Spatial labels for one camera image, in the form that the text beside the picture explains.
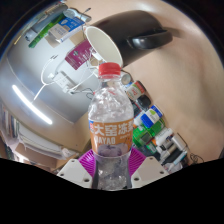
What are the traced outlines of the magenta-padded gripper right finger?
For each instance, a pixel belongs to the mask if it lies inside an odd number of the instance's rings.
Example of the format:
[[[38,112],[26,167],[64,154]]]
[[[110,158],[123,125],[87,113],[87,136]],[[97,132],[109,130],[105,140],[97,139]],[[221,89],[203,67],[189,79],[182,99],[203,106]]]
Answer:
[[[143,187],[169,175],[154,156],[146,157],[135,148],[131,150],[128,168],[133,188]]]

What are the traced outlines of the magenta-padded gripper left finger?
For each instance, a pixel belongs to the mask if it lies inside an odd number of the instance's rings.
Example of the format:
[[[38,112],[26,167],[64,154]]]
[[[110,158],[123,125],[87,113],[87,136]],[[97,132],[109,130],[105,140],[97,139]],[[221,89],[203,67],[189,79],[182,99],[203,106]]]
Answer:
[[[95,188],[96,161],[92,150],[87,151],[79,159],[70,159],[59,171],[58,176],[83,188]]]

